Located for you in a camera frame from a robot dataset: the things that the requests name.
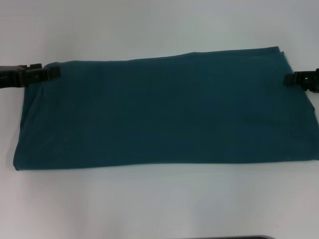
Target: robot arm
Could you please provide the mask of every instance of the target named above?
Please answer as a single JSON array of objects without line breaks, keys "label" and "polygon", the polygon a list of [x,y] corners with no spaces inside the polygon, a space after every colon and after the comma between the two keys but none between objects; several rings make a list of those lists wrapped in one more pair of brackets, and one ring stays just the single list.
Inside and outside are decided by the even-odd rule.
[{"label": "robot arm", "polygon": [[286,86],[300,85],[304,91],[319,93],[319,69],[316,71],[295,71],[288,74],[284,81]]},{"label": "robot arm", "polygon": [[0,88],[27,87],[29,84],[49,81],[60,76],[60,68],[42,68],[41,64],[27,66],[0,66]]}]

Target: towel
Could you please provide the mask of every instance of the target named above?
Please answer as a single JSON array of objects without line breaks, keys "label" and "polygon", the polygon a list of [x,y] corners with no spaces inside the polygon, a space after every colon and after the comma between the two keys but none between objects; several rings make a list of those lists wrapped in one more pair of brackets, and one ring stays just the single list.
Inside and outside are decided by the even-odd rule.
[{"label": "towel", "polygon": [[319,126],[278,47],[71,61],[25,88],[16,170],[319,159]]}]

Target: white background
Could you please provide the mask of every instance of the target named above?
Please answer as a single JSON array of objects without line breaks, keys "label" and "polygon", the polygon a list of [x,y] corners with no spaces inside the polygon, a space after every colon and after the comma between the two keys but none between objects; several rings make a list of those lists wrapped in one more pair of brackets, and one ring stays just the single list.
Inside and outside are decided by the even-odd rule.
[{"label": "white background", "polygon": [[[280,46],[294,70],[314,70],[318,10],[315,0],[2,0],[0,65]],[[22,97],[0,90],[0,239],[319,238],[315,161],[17,172]]]}]

